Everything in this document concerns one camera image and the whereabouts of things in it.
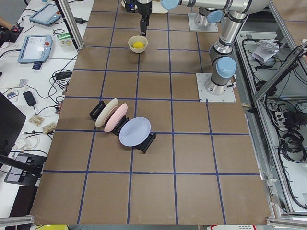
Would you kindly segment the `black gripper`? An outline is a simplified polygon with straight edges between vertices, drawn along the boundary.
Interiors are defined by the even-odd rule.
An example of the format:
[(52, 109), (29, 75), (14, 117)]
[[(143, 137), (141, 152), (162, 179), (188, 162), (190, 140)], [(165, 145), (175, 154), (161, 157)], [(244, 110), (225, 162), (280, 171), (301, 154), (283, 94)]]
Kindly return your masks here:
[(138, 13), (141, 15), (140, 32), (141, 36), (147, 36), (150, 14), (152, 13), (152, 0), (136, 0)]
[(136, 11), (136, 0), (124, 0), (124, 5), (127, 12)]

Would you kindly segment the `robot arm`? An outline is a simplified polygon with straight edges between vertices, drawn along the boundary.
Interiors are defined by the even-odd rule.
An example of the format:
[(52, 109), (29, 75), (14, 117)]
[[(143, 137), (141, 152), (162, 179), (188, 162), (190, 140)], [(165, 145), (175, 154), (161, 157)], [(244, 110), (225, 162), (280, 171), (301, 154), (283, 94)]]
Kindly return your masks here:
[[(122, 6), (127, 12), (137, 12), (138, 7), (135, 0), (122, 0)], [(152, 1), (153, 8), (152, 13), (154, 14), (166, 14), (168, 10), (163, 8), (159, 0)], [(205, 28), (216, 25), (223, 18), (223, 12), (214, 8), (198, 8), (197, 13), (188, 13), (188, 20), (190, 26), (196, 26), (198, 28)]]
[(261, 11), (269, 4), (268, 0), (162, 0), (160, 2), (167, 10), (183, 5), (230, 11), (219, 40), (210, 48), (212, 63), (232, 53), (233, 44), (248, 16)]

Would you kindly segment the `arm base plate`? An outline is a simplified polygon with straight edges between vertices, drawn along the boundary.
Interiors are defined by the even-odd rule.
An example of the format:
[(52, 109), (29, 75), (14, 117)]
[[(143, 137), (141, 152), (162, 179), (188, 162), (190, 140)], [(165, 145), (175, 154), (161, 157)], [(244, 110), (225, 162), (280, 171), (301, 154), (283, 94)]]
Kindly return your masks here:
[(224, 86), (214, 85), (211, 81), (211, 73), (196, 73), (196, 82), (200, 102), (235, 103), (231, 79)]
[(188, 13), (189, 30), (193, 32), (217, 33), (217, 23), (209, 23), (207, 18), (198, 13)]

